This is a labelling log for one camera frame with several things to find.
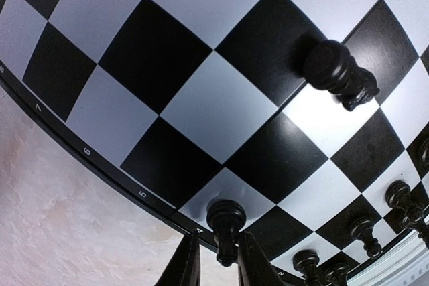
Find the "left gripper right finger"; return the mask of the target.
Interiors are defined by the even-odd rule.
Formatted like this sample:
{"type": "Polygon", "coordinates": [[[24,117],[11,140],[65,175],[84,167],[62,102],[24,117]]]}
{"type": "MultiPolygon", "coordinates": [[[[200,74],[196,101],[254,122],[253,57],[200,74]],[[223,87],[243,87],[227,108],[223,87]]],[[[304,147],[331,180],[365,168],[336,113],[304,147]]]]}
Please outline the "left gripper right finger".
{"type": "Polygon", "coordinates": [[[285,285],[250,232],[239,233],[238,245],[240,286],[285,285]]]}

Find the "black grey chess board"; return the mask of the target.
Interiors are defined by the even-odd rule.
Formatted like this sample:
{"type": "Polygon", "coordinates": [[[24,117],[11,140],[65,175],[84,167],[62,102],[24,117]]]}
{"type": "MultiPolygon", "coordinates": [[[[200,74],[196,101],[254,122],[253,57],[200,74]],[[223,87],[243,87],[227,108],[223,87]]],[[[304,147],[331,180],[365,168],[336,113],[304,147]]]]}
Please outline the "black grey chess board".
{"type": "Polygon", "coordinates": [[[416,232],[385,201],[394,181],[428,225],[416,158],[428,0],[1,0],[1,85],[111,187],[210,250],[209,203],[238,202],[289,284],[304,284],[292,262],[304,249],[349,278],[360,217],[374,237],[378,224],[416,232]],[[377,96],[348,111],[307,82],[324,40],[373,73],[377,96]]]}

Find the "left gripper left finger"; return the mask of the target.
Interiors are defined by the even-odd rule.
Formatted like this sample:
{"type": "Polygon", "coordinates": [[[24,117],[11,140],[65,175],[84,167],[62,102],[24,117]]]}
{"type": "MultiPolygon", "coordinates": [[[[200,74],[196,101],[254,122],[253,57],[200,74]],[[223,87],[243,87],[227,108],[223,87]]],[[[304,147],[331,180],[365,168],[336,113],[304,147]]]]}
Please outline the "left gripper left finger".
{"type": "Polygon", "coordinates": [[[199,233],[183,237],[155,286],[200,286],[199,233]]]}

